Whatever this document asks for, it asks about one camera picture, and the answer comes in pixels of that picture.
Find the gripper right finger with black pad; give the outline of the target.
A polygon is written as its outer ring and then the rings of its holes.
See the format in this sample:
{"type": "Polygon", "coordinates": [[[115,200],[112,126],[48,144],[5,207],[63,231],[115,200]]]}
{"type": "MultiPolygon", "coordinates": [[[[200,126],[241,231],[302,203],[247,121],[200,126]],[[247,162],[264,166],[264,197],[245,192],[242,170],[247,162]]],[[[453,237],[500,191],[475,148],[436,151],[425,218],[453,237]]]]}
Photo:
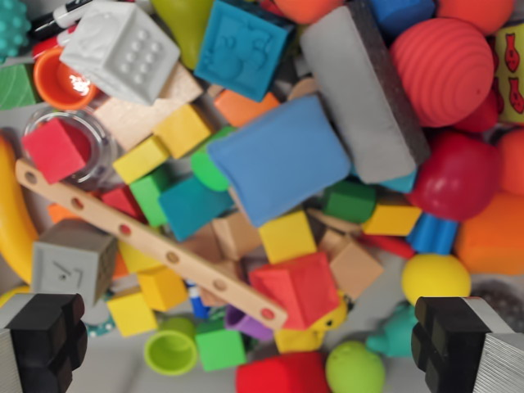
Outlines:
{"type": "Polygon", "coordinates": [[[522,392],[523,334],[480,297],[420,297],[414,363],[431,392],[522,392]]]}

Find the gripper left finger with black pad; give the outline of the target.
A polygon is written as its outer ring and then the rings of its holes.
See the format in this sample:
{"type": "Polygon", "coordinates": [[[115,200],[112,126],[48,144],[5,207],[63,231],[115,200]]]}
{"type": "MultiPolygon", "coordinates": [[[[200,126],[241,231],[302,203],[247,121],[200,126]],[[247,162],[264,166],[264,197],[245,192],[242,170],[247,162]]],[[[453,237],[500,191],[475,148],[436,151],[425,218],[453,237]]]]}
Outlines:
{"type": "Polygon", "coordinates": [[[1,391],[66,392],[87,350],[80,294],[19,293],[1,307],[1,391]]]}

